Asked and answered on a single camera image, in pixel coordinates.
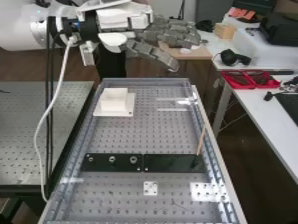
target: cable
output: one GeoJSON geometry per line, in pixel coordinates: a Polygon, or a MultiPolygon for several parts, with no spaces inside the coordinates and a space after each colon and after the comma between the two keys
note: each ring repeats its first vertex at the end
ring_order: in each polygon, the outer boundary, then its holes
{"type": "MultiPolygon", "coordinates": [[[[49,52],[49,17],[46,21],[46,65],[45,65],[45,110],[49,106],[49,64],[50,64],[50,52],[49,52]]],[[[49,179],[49,132],[50,132],[50,124],[49,124],[49,117],[46,117],[46,143],[45,143],[45,180],[48,183],[49,179]]]]}
{"type": "Polygon", "coordinates": [[[37,136],[39,136],[39,133],[40,133],[40,129],[41,129],[44,120],[45,120],[45,118],[49,115],[49,112],[50,112],[50,110],[53,108],[54,102],[56,102],[57,97],[58,97],[58,93],[60,93],[61,85],[62,85],[62,80],[64,80],[64,74],[65,74],[65,68],[66,68],[69,50],[70,50],[70,46],[73,45],[74,42],[76,42],[76,38],[74,37],[70,37],[69,38],[69,41],[68,41],[65,53],[64,53],[61,73],[60,73],[60,78],[58,78],[58,84],[57,84],[56,92],[54,92],[54,95],[53,95],[53,99],[50,101],[50,104],[49,104],[49,106],[48,106],[48,108],[46,108],[46,110],[44,112],[44,115],[41,116],[39,125],[36,127],[36,131],[35,131],[35,137],[33,137],[35,150],[36,150],[36,154],[37,154],[37,157],[39,157],[39,163],[40,163],[40,182],[41,182],[40,187],[41,187],[41,195],[42,195],[42,199],[44,199],[45,202],[48,202],[48,200],[46,200],[45,192],[44,192],[44,169],[42,169],[41,155],[40,155],[39,146],[37,146],[37,136]]]}
{"type": "Polygon", "coordinates": [[[184,12],[185,12],[185,0],[182,0],[182,4],[181,4],[181,8],[180,8],[178,20],[184,20],[184,12]]]}
{"type": "Polygon", "coordinates": [[[73,6],[78,7],[78,5],[74,1],[69,0],[68,2],[69,2],[69,5],[73,5],[73,6]]]}
{"type": "Polygon", "coordinates": [[[231,124],[234,124],[241,118],[243,118],[245,116],[246,116],[247,114],[245,113],[242,116],[239,116],[235,120],[233,120],[221,130],[219,130],[219,132],[222,131],[222,130],[225,130],[231,124]]]}

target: metal table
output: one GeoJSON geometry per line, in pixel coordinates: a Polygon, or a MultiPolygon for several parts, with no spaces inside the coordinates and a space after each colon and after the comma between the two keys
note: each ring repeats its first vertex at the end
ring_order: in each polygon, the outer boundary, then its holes
{"type": "MultiPolygon", "coordinates": [[[[65,82],[54,105],[53,167],[86,102],[93,82],[65,82]]],[[[40,192],[39,160],[33,133],[44,113],[42,82],[0,83],[0,194],[1,197],[40,192]]],[[[39,136],[45,159],[45,126],[39,136]]]]}
{"type": "Polygon", "coordinates": [[[246,223],[201,99],[188,79],[105,79],[40,223],[246,223]],[[132,118],[93,117],[104,88],[136,93],[132,118]],[[205,173],[82,172],[89,153],[194,154],[205,173]],[[148,196],[145,182],[158,184],[148,196]]]}

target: keyboard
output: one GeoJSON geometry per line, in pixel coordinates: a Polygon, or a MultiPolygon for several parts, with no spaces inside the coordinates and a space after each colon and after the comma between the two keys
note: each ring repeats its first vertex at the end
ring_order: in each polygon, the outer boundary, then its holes
{"type": "Polygon", "coordinates": [[[298,126],[298,94],[277,94],[281,105],[298,126]]]}

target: white cube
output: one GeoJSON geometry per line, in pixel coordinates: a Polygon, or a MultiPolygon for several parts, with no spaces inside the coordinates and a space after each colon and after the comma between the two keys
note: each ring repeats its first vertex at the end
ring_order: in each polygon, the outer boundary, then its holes
{"type": "Polygon", "coordinates": [[[105,88],[100,97],[101,111],[121,112],[126,111],[126,88],[105,88]]]}

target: red tray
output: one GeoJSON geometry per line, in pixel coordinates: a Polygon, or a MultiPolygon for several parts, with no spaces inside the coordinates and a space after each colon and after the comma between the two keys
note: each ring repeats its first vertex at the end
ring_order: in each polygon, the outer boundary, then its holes
{"type": "Polygon", "coordinates": [[[267,72],[263,71],[245,71],[246,75],[255,82],[255,87],[259,89],[277,89],[281,86],[278,82],[267,72]]]}
{"type": "Polygon", "coordinates": [[[233,89],[255,89],[255,82],[243,71],[222,71],[221,75],[233,89]]]}

